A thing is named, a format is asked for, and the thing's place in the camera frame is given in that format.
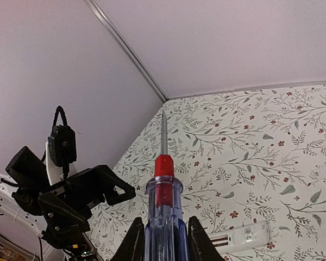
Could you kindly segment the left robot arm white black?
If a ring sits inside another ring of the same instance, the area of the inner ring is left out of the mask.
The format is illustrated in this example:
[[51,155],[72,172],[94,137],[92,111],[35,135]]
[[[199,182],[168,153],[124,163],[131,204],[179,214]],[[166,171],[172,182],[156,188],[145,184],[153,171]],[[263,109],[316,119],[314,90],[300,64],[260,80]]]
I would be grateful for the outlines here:
[[49,149],[41,161],[27,146],[0,176],[0,214],[28,226],[56,249],[72,251],[85,245],[91,210],[106,202],[113,206],[135,197],[135,189],[107,165],[68,176],[76,160],[74,149]]

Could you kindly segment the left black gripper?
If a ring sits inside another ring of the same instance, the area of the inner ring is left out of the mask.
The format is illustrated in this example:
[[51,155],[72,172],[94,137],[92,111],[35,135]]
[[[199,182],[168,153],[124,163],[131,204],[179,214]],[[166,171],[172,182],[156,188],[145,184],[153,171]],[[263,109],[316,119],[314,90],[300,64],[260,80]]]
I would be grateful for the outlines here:
[[46,165],[27,146],[13,156],[5,170],[18,184],[13,198],[25,212],[43,215],[47,228],[42,231],[42,238],[56,249],[86,244],[83,233],[90,230],[90,209],[105,199],[114,206],[136,196],[135,188],[109,167],[104,167],[104,192],[92,169],[51,185]]

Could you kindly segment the floral patterned table mat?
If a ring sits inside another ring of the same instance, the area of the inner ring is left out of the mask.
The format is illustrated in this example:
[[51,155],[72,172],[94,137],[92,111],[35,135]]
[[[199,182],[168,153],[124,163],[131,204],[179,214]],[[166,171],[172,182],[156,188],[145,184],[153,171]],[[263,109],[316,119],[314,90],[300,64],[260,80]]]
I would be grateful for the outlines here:
[[326,260],[326,83],[167,102],[183,217],[215,236],[266,221],[226,260]]

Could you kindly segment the small white remote control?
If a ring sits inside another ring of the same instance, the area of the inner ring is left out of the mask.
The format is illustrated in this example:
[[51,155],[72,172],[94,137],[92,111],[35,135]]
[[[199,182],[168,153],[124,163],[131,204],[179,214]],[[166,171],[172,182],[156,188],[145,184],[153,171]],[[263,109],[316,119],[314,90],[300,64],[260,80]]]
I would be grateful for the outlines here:
[[209,236],[209,238],[219,252],[240,252],[266,245],[269,242],[269,232],[269,225],[266,221],[260,221],[233,228],[221,234]]

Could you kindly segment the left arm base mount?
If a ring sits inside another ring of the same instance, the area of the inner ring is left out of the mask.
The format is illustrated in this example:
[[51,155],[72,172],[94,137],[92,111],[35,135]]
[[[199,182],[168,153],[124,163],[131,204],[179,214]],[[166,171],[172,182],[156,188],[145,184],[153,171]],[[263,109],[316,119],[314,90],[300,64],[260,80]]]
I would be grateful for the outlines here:
[[70,242],[71,244],[62,250],[65,260],[103,260],[85,233],[78,234]]

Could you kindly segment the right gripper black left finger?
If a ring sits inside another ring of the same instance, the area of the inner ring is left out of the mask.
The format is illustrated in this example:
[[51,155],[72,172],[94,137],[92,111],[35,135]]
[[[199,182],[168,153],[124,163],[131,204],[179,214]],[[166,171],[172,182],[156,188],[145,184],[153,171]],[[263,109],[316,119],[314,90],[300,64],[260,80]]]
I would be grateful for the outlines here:
[[142,261],[145,252],[144,225],[141,217],[136,217],[129,227],[111,261]]

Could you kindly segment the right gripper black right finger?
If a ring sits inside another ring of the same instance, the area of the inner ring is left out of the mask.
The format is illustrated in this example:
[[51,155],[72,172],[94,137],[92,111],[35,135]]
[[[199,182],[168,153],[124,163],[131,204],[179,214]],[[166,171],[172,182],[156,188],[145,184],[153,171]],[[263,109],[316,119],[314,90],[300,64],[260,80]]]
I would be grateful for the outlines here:
[[196,216],[189,218],[188,241],[190,260],[223,261]]

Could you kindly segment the red blue screwdriver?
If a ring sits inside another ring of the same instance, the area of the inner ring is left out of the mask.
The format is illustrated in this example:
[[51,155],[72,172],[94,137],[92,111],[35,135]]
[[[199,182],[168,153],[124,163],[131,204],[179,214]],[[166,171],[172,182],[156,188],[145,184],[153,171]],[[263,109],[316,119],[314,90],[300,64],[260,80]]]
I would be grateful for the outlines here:
[[168,154],[167,116],[161,115],[161,153],[155,160],[154,177],[146,185],[149,196],[145,227],[144,260],[190,260],[186,224],[183,221],[183,185],[174,175]]

